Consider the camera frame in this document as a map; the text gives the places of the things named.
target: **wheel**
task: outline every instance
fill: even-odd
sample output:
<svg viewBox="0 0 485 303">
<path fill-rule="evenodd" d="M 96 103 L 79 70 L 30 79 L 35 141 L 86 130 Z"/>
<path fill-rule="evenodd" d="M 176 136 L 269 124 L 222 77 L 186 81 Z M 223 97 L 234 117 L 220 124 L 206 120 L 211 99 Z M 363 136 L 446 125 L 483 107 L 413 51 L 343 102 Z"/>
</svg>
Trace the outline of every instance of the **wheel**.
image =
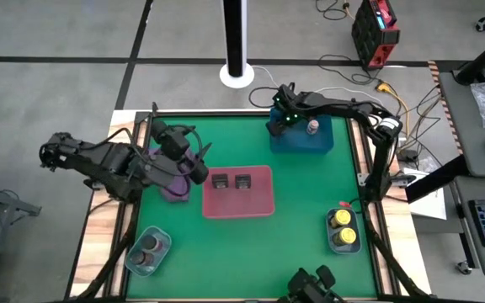
<svg viewBox="0 0 485 303">
<path fill-rule="evenodd" d="M 464 275 L 471 274 L 472 272 L 472 268 L 469 267 L 467 261 L 459 262 L 458 264 L 456 264 L 456 269 Z"/>
<path fill-rule="evenodd" d="M 485 31 L 485 17 L 480 18 L 475 24 L 475 29 L 479 32 Z"/>
</svg>

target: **white cable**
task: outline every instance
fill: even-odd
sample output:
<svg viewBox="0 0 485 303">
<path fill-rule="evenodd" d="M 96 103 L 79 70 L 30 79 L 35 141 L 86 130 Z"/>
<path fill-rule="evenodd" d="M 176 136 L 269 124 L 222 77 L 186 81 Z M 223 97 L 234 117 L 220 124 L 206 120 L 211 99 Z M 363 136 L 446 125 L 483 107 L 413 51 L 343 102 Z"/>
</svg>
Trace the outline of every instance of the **white cable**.
<svg viewBox="0 0 485 303">
<path fill-rule="evenodd" d="M 279 88 L 280 85 L 278 85 L 275 81 L 274 81 L 274 78 L 273 78 L 273 75 L 269 72 L 268 69 L 266 69 L 265 67 L 263 66 L 252 66 L 253 68 L 259 68 L 259 69 L 262 69 L 264 71 L 266 71 L 268 74 L 269 74 L 269 77 L 270 77 L 270 80 L 274 83 L 274 85 Z"/>
<path fill-rule="evenodd" d="M 385 105 L 383 104 L 383 102 L 382 102 L 380 99 L 378 99 L 378 98 L 376 98 L 376 97 L 374 97 L 374 96 L 372 96 L 372 95 L 370 95 L 370 94 L 368 94 L 368 93 L 361 92 L 361 91 L 355 91 L 355 90 L 351 90 L 351 89 L 344 88 L 344 87 L 320 88 L 320 89 L 318 89 L 317 91 L 315 91 L 314 93 L 319 93 L 319 92 L 322 92 L 322 91 L 326 91 L 326 90 L 334 90 L 334 89 L 343 89 L 344 91 L 347 91 L 347 92 L 350 92 L 350 93 L 362 93 L 362 94 L 364 94 L 364 95 L 366 95 L 366 96 L 368 96 L 368 97 L 370 97 L 370 98 L 374 99 L 375 101 L 379 102 L 379 104 L 380 104 L 382 107 L 385 107 Z"/>
</svg>

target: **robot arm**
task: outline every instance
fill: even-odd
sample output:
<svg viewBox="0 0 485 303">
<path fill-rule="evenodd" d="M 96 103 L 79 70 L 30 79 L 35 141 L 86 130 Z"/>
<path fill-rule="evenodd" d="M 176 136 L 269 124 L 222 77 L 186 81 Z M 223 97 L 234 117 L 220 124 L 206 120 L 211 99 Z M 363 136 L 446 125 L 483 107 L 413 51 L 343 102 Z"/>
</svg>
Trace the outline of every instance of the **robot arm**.
<svg viewBox="0 0 485 303">
<path fill-rule="evenodd" d="M 160 145 L 155 154 L 136 145 L 135 142 L 113 143 L 112 138 L 124 131 L 120 129 L 100 143 L 93 144 L 75 139 L 69 133 L 55 133 L 39 150 L 42 167 L 52 172 L 56 168 L 73 169 L 88 177 L 84 183 L 93 188 L 101 183 L 112 197 L 131 202 L 139 198 L 144 188 L 157 185 L 165 188 L 176 176 L 188 176 L 196 184 L 203 183 L 209 174 L 203 157 L 211 144 L 203 147 L 193 126 L 166 125 L 156 119 L 156 106 L 150 114 L 150 130 L 147 134 Z M 200 151 L 190 157 L 186 151 L 192 132 L 198 137 Z"/>
<path fill-rule="evenodd" d="M 374 166 L 365 181 L 363 200 L 366 203 L 381 201 L 392 184 L 389 158 L 396 148 L 402 122 L 383 106 L 371 101 L 355 102 L 325 98 L 320 93 L 295 94 L 293 86 L 281 85 L 273 97 L 273 106 L 282 115 L 279 120 L 267 123 L 269 133 L 272 136 L 280 136 L 297 122 L 311 120 L 323 114 L 356 120 L 376 146 Z M 381 118 L 378 125 L 372 125 L 371 116 Z"/>
</svg>

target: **gray floor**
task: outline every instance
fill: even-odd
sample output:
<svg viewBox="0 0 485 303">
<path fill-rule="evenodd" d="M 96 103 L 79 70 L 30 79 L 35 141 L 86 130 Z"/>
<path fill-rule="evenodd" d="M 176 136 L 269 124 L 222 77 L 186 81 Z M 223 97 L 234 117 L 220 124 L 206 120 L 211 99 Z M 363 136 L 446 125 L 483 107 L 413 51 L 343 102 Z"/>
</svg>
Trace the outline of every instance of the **gray floor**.
<svg viewBox="0 0 485 303">
<path fill-rule="evenodd" d="M 485 14 L 479 0 L 391 0 L 402 29 L 392 60 L 468 60 L 485 48 L 485 33 L 473 29 Z M 0 56 L 128 56 L 145 0 L 0 0 Z M 329 0 L 322 0 L 325 7 Z M 354 12 L 360 0 L 351 1 Z M 155 0 L 140 57 L 224 56 L 217 0 Z M 313 0 L 249 0 L 250 58 L 316 59 L 326 53 L 355 58 L 350 21 L 328 21 Z M 267 66 L 278 83 L 301 90 L 346 87 L 370 93 L 391 110 L 396 102 L 314 66 Z M 218 81 L 220 66 L 137 65 L 125 109 L 247 108 L 250 88 L 234 91 Z M 358 72 L 341 67 L 342 72 Z M 74 258 L 90 192 L 77 173 L 39 168 L 37 151 L 55 131 L 97 141 L 107 132 L 125 65 L 0 63 L 0 189 L 43 206 L 38 218 L 13 228 L 0 257 L 0 298 L 11 302 L 60 299 Z M 380 73 L 410 107 L 430 90 L 426 68 L 392 68 Z M 256 70 L 253 87 L 271 85 Z M 326 92 L 337 98 L 364 95 Z M 258 103 L 269 92 L 255 94 Z M 444 117 L 440 104 L 432 111 Z M 442 161 L 457 155 L 446 121 L 421 141 Z M 452 268 L 461 261 L 457 237 L 419 235 L 429 281 L 445 298 L 485 300 L 480 271 L 465 277 Z"/>
<path fill-rule="evenodd" d="M 0 63 L 0 189 L 43 208 L 8 235 L 0 257 L 0 297 L 62 298 L 91 191 L 78 173 L 40 168 L 38 150 L 56 131 L 104 138 L 124 70 Z"/>
<path fill-rule="evenodd" d="M 327 7 L 329 0 L 322 0 Z M 360 0 L 350 1 L 352 11 Z M 391 0 L 401 43 L 391 60 L 469 60 L 485 49 L 485 33 L 474 23 L 485 1 Z M 140 57 L 224 56 L 217 0 L 155 0 Z M 313 0 L 249 0 L 248 57 L 317 59 L 324 54 L 354 57 L 351 21 L 329 21 Z"/>
</svg>

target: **white pole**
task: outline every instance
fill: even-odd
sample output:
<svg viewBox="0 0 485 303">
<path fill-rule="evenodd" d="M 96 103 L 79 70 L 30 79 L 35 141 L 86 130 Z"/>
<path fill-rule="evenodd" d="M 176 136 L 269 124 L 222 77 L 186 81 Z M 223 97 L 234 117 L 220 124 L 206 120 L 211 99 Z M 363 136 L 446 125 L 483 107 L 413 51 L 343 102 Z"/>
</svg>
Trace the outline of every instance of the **white pole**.
<svg viewBox="0 0 485 303">
<path fill-rule="evenodd" d="M 253 69 L 247 64 L 248 0 L 221 0 L 226 65 L 220 80 L 229 88 L 245 88 L 253 81 Z"/>
</svg>

